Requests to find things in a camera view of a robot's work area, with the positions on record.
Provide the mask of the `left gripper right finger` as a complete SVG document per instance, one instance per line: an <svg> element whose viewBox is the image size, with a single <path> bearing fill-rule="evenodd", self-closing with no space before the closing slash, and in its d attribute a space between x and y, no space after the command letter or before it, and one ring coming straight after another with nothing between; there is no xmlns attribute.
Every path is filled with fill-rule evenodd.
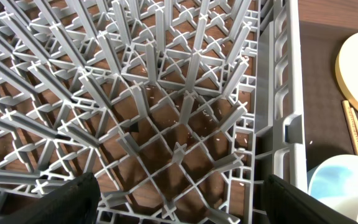
<svg viewBox="0 0 358 224"><path fill-rule="evenodd" d="M274 174L264 180L262 203L270 223L357 223Z"/></svg>

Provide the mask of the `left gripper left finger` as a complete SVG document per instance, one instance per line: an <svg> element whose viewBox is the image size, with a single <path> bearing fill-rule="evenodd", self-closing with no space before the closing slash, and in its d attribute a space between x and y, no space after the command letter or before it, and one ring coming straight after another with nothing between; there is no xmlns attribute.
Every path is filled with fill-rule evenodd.
<svg viewBox="0 0 358 224"><path fill-rule="evenodd" d="M96 223L100 198L94 174L87 172L8 216L0 224Z"/></svg>

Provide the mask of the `light blue bowl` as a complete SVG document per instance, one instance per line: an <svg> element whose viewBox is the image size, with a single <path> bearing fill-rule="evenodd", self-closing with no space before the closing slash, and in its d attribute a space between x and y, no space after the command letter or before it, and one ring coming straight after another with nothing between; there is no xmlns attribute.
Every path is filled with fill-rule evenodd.
<svg viewBox="0 0 358 224"><path fill-rule="evenodd" d="M358 197L358 156L331 157L308 171L307 177L310 196L348 217L346 203Z"/></svg>

